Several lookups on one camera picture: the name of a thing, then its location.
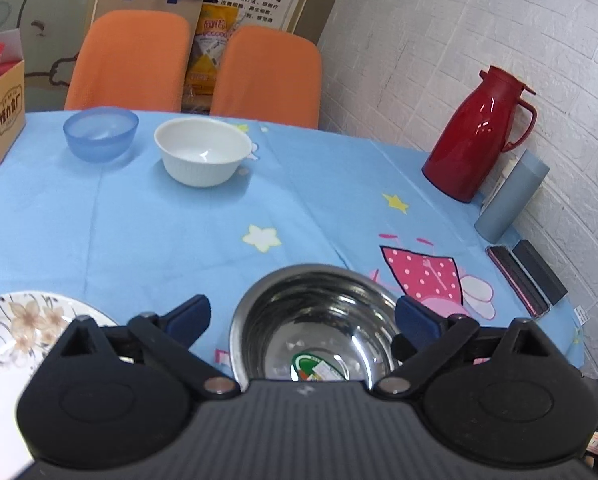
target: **green sticker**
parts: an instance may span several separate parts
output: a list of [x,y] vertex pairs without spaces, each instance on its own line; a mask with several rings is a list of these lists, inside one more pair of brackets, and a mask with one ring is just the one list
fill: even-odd
[[313,354],[295,354],[293,368],[300,381],[345,381],[333,365]]

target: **table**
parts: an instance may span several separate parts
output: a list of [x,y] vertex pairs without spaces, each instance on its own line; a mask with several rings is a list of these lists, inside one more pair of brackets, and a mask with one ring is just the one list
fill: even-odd
[[[466,312],[482,325],[528,316],[484,254],[473,228],[478,206],[425,179],[426,153],[227,120],[255,149],[226,184],[193,189],[167,175],[153,141],[175,114],[139,112],[130,151],[101,166],[67,149],[70,115],[28,114],[0,167],[0,294],[53,291],[125,323],[202,293],[212,321],[192,351],[224,368],[239,299],[292,264],[348,267],[396,296],[408,290],[438,312]],[[508,245],[518,239],[513,230],[504,237]],[[538,323],[583,365],[582,331],[567,300]]]

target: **bowl rim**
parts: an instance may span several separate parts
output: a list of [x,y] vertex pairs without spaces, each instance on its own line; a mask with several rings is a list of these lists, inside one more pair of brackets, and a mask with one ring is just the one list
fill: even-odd
[[288,267],[282,267],[281,269],[275,270],[266,274],[263,278],[258,280],[252,285],[243,297],[239,300],[237,308],[234,310],[233,318],[230,323],[229,331],[229,355],[230,365],[234,375],[234,379],[239,383],[241,391],[245,391],[250,384],[250,379],[246,372],[245,361],[241,352],[241,338],[243,336],[243,328],[245,326],[246,318],[254,307],[256,299],[268,288],[274,284],[291,278],[292,276],[298,276],[308,272],[325,272],[329,274],[336,274],[343,278],[348,278],[361,283],[368,288],[378,292],[386,300],[393,304],[393,310],[397,303],[397,297],[389,292],[384,286],[371,280],[369,277],[364,276],[360,272],[346,269],[345,267],[338,267],[329,264],[298,264]]
[[[189,160],[188,158],[182,158],[181,156],[175,155],[174,153],[170,152],[170,150],[167,150],[166,148],[164,148],[162,146],[162,144],[159,142],[159,136],[163,135],[163,131],[168,126],[170,126],[172,124],[186,123],[186,122],[189,122],[189,123],[214,123],[214,124],[220,124],[221,126],[227,126],[229,129],[231,129],[234,133],[236,133],[242,139],[245,139],[248,141],[248,146],[249,146],[248,151],[243,156],[239,156],[239,157],[231,159],[231,160],[226,160],[224,162],[206,162],[205,160]],[[159,126],[157,126],[156,130],[154,130],[154,142],[163,153],[167,153],[171,157],[176,158],[176,160],[183,160],[184,162],[189,162],[190,164],[201,164],[202,166],[223,166],[223,165],[228,165],[228,164],[234,164],[235,162],[241,162],[248,155],[250,155],[250,153],[252,153],[252,140],[246,133],[242,132],[234,124],[226,123],[224,121],[220,121],[220,120],[217,120],[217,119],[214,119],[211,117],[194,117],[194,116],[193,117],[177,117],[175,119],[170,119],[169,121],[165,121],[164,123],[161,123]]]
[[[85,117],[89,117],[91,115],[101,113],[103,111],[114,112],[116,115],[125,116],[126,118],[130,119],[133,124],[130,128],[128,128],[124,132],[114,134],[113,136],[106,137],[105,139],[97,139],[97,140],[84,139],[83,137],[77,137],[68,131],[68,128],[70,126],[72,126],[74,123],[76,123],[77,121],[79,121]],[[94,144],[102,145],[102,144],[108,144],[110,142],[113,142],[117,137],[128,134],[132,130],[135,130],[138,125],[139,125],[139,116],[137,114],[135,114],[134,112],[128,110],[127,108],[120,108],[117,106],[98,106],[95,108],[88,108],[87,110],[81,110],[80,112],[76,112],[73,115],[71,115],[70,117],[68,117],[65,120],[65,122],[63,123],[63,133],[65,134],[66,137],[69,137],[70,139],[74,139],[77,142],[92,142]]]

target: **chair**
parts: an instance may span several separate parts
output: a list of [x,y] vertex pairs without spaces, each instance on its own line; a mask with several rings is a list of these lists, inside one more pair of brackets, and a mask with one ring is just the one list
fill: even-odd
[[190,46],[190,25],[181,16],[155,10],[108,12],[83,41],[64,108],[179,112]]
[[308,40],[247,25],[228,40],[210,115],[317,128],[321,55]]

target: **brick wall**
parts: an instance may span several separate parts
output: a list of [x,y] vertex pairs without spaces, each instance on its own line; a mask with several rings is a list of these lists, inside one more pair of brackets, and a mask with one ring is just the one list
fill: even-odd
[[525,147],[552,169],[517,227],[588,310],[598,373],[598,0],[337,0],[319,47],[320,127],[353,136],[430,150],[490,64],[537,92]]

